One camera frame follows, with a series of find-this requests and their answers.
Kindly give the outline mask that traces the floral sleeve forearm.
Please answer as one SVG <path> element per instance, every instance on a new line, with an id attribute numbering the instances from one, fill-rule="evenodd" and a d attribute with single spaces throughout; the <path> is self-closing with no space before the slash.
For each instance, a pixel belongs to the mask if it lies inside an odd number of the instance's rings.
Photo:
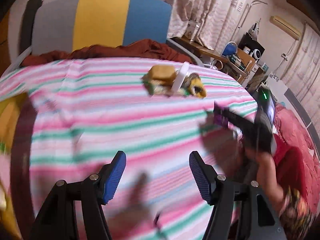
<path id="1" fill-rule="evenodd" d="M 279 220 L 287 239 L 304 239 L 315 220 L 315 214 L 300 192 L 288 187 Z"/>

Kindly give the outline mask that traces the person's right hand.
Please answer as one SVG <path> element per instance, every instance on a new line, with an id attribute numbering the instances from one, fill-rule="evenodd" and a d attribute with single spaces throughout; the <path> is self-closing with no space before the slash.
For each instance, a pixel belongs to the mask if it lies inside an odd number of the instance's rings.
<path id="1" fill-rule="evenodd" d="M 285 196 L 283 188 L 277 182 L 276 166 L 272 155 L 268 152 L 257 152 L 248 147 L 245 148 L 245 155 L 257 163 L 257 182 L 268 197 L 274 210 L 277 214 L 280 214 Z"/>

